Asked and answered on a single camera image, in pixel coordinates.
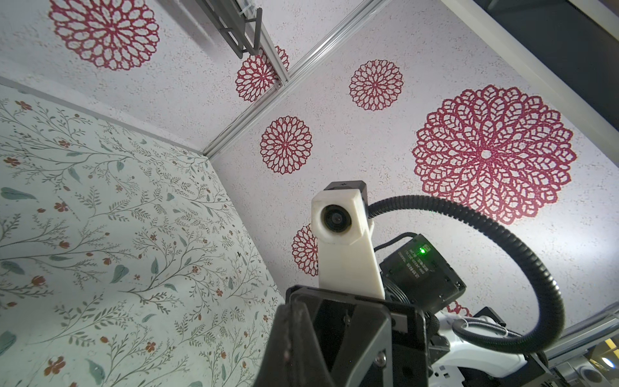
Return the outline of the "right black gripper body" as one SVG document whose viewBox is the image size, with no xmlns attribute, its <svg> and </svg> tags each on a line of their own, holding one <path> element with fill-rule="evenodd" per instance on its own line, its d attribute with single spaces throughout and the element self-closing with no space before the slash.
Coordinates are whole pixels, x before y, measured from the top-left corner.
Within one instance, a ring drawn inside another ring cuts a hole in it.
<svg viewBox="0 0 619 387">
<path fill-rule="evenodd" d="M 416 306 L 303 285 L 285 306 L 293 385 L 429 385 L 430 316 Z"/>
</svg>

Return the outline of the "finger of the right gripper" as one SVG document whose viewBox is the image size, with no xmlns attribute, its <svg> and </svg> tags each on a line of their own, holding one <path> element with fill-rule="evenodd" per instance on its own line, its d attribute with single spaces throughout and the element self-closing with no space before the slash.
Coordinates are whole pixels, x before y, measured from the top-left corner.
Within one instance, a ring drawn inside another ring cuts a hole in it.
<svg viewBox="0 0 619 387">
<path fill-rule="evenodd" d="M 393 385 L 391 317 L 381 304 L 280 306 L 256 386 Z"/>
</svg>

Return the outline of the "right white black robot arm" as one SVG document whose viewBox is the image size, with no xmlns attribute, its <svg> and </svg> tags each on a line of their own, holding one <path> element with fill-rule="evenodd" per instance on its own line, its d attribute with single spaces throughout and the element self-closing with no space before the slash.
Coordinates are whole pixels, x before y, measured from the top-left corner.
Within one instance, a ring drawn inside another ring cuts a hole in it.
<svg viewBox="0 0 619 387">
<path fill-rule="evenodd" d="M 447 312 L 465 290 L 454 269 L 422 235 L 407 233 L 380 266 L 385 297 L 303 285 L 277 310 L 257 386 L 524 386 L 549 373 L 542 357 L 564 326 L 559 287 L 520 241 L 520 262 L 538 299 L 526 334 L 492 311 Z"/>
</svg>

